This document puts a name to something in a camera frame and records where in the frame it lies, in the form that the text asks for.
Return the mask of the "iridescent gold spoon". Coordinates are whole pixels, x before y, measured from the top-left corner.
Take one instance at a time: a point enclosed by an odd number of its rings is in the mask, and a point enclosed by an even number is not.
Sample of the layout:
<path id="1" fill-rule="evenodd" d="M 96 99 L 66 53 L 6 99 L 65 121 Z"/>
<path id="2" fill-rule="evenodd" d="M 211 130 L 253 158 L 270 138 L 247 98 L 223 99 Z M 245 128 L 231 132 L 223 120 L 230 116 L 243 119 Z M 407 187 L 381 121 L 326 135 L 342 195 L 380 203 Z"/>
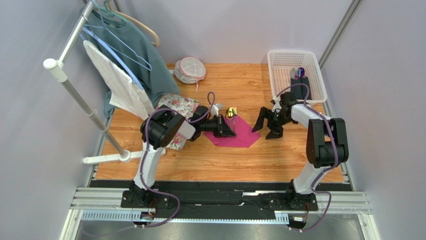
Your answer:
<path id="1" fill-rule="evenodd" d="M 235 118 L 235 108 L 234 107 L 228 107 L 227 108 L 226 118 L 229 120 L 230 123 L 234 122 L 234 118 Z"/>

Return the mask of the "magenta paper napkin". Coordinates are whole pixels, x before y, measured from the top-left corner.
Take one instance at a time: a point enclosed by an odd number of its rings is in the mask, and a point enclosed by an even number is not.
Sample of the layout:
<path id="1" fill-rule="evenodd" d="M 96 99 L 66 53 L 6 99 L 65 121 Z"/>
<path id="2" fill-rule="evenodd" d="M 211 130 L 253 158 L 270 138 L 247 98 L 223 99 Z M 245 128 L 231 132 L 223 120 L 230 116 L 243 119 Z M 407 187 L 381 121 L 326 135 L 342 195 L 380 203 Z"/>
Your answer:
<path id="1" fill-rule="evenodd" d="M 258 132 L 252 132 L 252 127 L 240 116 L 236 117 L 236 137 L 215 137 L 212 132 L 204 132 L 215 146 L 229 148 L 249 148 L 261 135 Z"/>

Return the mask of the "iridescent fork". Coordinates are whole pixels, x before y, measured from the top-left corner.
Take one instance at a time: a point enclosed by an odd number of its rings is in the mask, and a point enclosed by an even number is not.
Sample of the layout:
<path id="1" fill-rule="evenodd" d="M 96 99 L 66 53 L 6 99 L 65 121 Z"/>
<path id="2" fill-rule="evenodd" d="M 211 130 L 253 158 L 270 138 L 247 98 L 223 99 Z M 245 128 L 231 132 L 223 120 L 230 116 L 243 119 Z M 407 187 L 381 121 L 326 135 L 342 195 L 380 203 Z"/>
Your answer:
<path id="1" fill-rule="evenodd" d="M 236 131 L 236 119 L 237 119 L 237 108 L 236 107 L 233 107 L 232 113 L 233 113 L 233 119 L 232 119 L 233 131 L 235 132 Z"/>

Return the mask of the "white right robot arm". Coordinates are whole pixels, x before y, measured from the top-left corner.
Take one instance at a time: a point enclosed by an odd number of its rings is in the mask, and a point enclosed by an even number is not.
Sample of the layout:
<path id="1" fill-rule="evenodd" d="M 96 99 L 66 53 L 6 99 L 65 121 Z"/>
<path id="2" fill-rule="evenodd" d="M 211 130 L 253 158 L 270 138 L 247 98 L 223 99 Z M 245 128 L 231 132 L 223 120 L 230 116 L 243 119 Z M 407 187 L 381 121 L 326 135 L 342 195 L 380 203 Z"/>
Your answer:
<path id="1" fill-rule="evenodd" d="M 285 204 L 291 210 L 305 210 L 315 200 L 318 183 L 332 169 L 349 158 L 346 122 L 316 111 L 307 103 L 296 100 L 296 95 L 284 92 L 272 100 L 272 109 L 261 107 L 252 128 L 257 132 L 269 129 L 267 140 L 282 138 L 283 126 L 288 123 L 302 124 L 307 129 L 307 163 L 301 173 L 290 181 L 283 200 L 276 199 L 274 206 Z"/>

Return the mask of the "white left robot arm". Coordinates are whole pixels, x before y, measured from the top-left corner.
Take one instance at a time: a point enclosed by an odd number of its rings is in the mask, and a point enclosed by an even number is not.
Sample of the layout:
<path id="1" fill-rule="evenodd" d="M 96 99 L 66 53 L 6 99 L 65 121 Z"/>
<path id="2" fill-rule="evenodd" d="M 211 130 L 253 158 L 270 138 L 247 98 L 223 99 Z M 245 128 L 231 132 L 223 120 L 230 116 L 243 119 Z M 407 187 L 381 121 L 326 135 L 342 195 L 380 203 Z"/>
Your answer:
<path id="1" fill-rule="evenodd" d="M 184 125 L 189 125 L 189 140 L 197 140 L 202 132 L 212 133 L 216 138 L 235 138 L 236 133 L 225 122 L 223 115 L 210 116 L 206 106 L 198 106 L 192 117 L 185 118 L 176 110 L 162 105 L 141 125 L 143 151 L 138 173 L 122 194 L 122 208 L 170 208 L 180 205 L 177 196 L 155 190 L 156 172 L 162 151 L 170 144 Z"/>

